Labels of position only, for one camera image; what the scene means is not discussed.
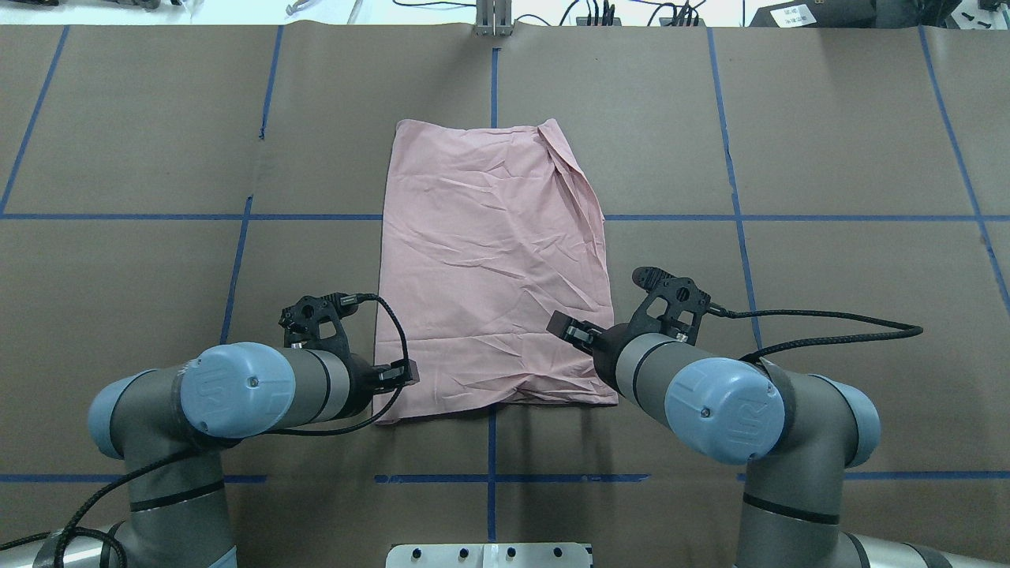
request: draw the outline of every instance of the pink fabric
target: pink fabric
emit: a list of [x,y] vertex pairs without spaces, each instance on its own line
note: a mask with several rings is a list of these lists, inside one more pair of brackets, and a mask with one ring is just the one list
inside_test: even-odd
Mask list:
[[[617,403],[590,357],[545,330],[556,309],[614,319],[600,203],[552,119],[477,130],[400,122],[379,293],[420,375],[382,421],[501,401]],[[380,310],[376,361],[400,357]]]

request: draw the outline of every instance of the black bracket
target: black bracket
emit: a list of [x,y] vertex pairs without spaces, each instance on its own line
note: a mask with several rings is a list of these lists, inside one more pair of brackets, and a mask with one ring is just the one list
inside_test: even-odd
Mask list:
[[[340,318],[358,311],[358,304],[341,305],[340,298],[347,294],[335,292],[322,297],[304,296],[293,306],[281,310],[278,323],[284,327],[284,347],[298,345],[305,349],[328,351],[343,361],[350,359],[347,334]],[[336,334],[323,338],[319,325],[333,323]]]
[[579,351],[593,355],[593,342],[606,329],[592,321],[579,321],[571,315],[554,310],[547,323],[547,332],[572,344]]
[[[695,345],[698,341],[698,330],[701,328],[701,318],[708,312],[712,296],[698,289],[694,280],[678,278],[655,267],[636,268],[631,280],[636,286],[648,292],[648,296],[634,310],[624,332],[625,337],[663,334]],[[648,308],[656,300],[667,302],[667,308],[663,314],[652,317],[648,314]],[[681,315],[685,312],[691,314],[690,322],[681,320]]]
[[[371,394],[390,392],[417,382],[417,364],[400,359],[389,365],[369,365],[350,353],[347,334],[340,320],[358,311],[358,305],[371,294],[334,292],[325,296],[303,296],[293,306],[281,310],[278,323],[284,327],[284,347],[299,347],[327,351],[337,356],[347,370],[361,379],[361,385]],[[323,323],[333,323],[336,333],[323,338]]]

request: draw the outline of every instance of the metal bracket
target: metal bracket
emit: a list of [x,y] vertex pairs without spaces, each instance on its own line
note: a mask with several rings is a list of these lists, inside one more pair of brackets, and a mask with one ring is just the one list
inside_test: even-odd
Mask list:
[[580,543],[398,545],[386,568],[592,568],[593,546]]
[[478,35],[512,35],[512,0],[477,0]]

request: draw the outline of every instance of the mounting plate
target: mounting plate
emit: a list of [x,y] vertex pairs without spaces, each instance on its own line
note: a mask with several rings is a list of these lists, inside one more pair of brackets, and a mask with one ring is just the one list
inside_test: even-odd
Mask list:
[[592,545],[498,543],[397,545],[386,568],[592,568]]

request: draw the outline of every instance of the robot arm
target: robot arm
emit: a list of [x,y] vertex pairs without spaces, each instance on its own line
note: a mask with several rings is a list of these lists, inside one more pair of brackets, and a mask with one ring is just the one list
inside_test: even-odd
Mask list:
[[[129,482],[129,520],[109,532],[130,566],[235,566],[220,451],[260,434],[352,416],[375,394],[417,381],[406,358],[373,366],[350,352],[340,319],[373,299],[382,301],[306,296],[282,312],[286,348],[217,346],[98,394],[88,427],[103,454],[124,460],[128,471],[185,456]],[[319,326],[328,322],[336,334],[321,338]],[[0,567],[53,566],[59,538],[0,552]],[[109,556],[101,543],[77,539],[62,558],[73,568],[115,566]]]
[[[547,330],[592,355],[604,382],[685,444],[747,465],[736,568],[1003,566],[841,533],[844,469],[866,462],[880,442],[873,402],[764,358],[751,364],[698,349],[710,296],[656,268],[639,268],[632,279],[648,296],[628,323],[603,329],[554,312]],[[665,312],[648,315],[660,300]]]

